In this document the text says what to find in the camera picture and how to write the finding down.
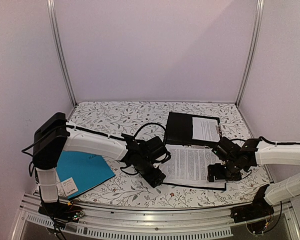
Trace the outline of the printed paper sheet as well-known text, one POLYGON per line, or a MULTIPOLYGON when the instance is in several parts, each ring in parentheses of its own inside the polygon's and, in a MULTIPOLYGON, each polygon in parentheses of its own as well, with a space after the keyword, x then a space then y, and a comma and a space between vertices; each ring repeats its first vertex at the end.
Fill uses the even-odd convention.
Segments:
POLYGON ((192 139, 217 142, 220 140, 219 125, 216 119, 192 118, 192 139))
POLYGON ((160 165, 166 175, 163 183, 178 187, 225 190, 224 180, 208 181, 208 165, 220 161, 210 149, 168 145, 171 159, 160 165))

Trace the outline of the black clip folder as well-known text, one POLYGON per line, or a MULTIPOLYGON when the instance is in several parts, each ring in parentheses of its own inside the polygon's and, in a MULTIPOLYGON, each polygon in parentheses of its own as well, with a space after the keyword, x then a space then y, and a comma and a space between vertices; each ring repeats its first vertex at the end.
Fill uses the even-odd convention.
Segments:
POLYGON ((218 143, 213 141, 195 140, 192 139, 192 118, 206 118, 215 119, 218 121, 220 138, 222 133, 220 131, 220 119, 218 117, 209 117, 185 113, 170 112, 168 115, 168 120, 166 124, 166 130, 164 134, 164 142, 166 146, 183 146, 190 147, 194 149, 210 149, 218 143))

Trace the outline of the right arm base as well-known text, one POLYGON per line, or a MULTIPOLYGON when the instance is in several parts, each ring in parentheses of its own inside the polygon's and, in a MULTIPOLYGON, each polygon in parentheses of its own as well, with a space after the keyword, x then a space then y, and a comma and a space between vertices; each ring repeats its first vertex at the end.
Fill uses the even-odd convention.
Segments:
POLYGON ((270 218, 269 220, 261 221, 261 223, 252 223, 248 227, 248 230, 254 235, 265 233, 274 214, 272 205, 268 204, 264 199, 265 191, 268 187, 269 184, 260 187, 254 196, 252 203, 231 208, 230 217, 235 223, 251 221, 263 217, 270 218))

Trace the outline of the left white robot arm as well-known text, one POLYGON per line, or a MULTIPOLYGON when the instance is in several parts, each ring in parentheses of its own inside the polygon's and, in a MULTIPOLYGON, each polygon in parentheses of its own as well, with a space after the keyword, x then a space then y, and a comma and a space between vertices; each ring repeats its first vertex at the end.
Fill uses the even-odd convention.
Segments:
POLYGON ((108 157, 134 167, 151 187, 159 186, 166 177, 158 168, 171 158, 165 143, 159 137, 141 140, 137 135, 122 133, 113 136, 97 132, 70 122, 58 112, 34 133, 33 143, 24 149, 30 156, 37 172, 40 197, 45 209, 60 217, 64 206, 58 201, 56 167, 62 152, 82 152, 108 157))

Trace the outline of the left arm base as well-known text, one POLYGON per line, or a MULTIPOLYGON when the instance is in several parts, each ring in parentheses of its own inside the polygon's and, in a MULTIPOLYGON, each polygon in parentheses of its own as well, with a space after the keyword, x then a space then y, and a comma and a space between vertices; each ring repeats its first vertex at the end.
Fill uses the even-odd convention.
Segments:
POLYGON ((38 212, 63 223, 77 223, 84 216, 83 208, 75 205, 73 202, 61 203, 57 201, 45 203, 42 201, 38 212))

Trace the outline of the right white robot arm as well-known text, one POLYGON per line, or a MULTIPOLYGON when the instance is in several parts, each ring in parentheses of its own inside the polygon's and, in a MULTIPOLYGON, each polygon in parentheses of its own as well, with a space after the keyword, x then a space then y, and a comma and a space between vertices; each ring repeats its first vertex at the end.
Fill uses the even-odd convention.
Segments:
MULTIPOLYGON (((250 138, 240 146, 223 137, 212 148, 219 160, 223 162, 208 165, 209 182, 216 180, 239 181, 241 170, 248 171, 258 165, 294 165, 300 166, 300 142, 273 142, 264 137, 250 138)), ((300 195, 300 173, 278 183, 272 183, 259 189, 259 198, 249 205, 248 214, 259 218, 273 206, 283 200, 300 195)))

